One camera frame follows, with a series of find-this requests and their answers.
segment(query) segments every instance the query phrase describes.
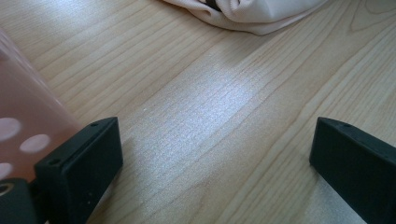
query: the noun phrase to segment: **white cloth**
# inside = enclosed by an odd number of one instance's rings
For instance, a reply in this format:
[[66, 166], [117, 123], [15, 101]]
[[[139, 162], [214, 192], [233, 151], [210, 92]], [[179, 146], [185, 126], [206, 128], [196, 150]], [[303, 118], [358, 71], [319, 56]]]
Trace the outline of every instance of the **white cloth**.
[[202, 21], [229, 30], [266, 35], [310, 14], [326, 0], [212, 0], [221, 11], [205, 0], [163, 0], [186, 8]]

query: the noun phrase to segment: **black plastic block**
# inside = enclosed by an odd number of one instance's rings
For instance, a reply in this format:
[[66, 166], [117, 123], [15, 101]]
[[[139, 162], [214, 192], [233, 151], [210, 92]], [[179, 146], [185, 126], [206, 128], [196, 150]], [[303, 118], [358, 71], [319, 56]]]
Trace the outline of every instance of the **black plastic block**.
[[35, 165], [50, 223], [85, 223], [122, 166], [117, 118], [88, 125]]
[[367, 223], [396, 223], [396, 148], [319, 118], [310, 163]]
[[0, 181], [0, 223], [42, 223], [35, 212], [26, 180], [10, 178]]

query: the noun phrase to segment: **wooden table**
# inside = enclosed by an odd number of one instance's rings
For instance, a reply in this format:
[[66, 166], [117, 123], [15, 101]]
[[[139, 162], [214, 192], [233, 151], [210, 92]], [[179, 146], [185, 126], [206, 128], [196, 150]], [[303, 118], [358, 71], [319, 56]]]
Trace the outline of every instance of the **wooden table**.
[[362, 223], [309, 166], [317, 117], [396, 145], [392, 0], [265, 36], [158, 0], [3, 0], [0, 27], [81, 123], [120, 118], [91, 223]]

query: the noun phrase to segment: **pink polka dot object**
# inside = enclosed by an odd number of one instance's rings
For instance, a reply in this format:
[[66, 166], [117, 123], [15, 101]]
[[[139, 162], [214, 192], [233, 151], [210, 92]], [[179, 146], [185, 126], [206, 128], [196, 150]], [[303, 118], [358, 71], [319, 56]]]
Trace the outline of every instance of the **pink polka dot object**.
[[1, 30], [0, 75], [0, 180], [31, 181], [34, 165], [80, 127]]

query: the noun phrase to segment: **white polka dot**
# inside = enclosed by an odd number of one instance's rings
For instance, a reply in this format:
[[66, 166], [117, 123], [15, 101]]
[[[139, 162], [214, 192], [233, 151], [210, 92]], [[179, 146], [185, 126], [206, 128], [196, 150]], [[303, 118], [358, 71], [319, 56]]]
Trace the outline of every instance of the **white polka dot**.
[[44, 149], [50, 143], [50, 137], [46, 134], [38, 134], [26, 139], [20, 149], [23, 152], [35, 153]]
[[0, 163], [0, 179], [11, 174], [12, 165], [6, 162]]
[[17, 119], [0, 119], [0, 142], [15, 136], [21, 130], [21, 123]]

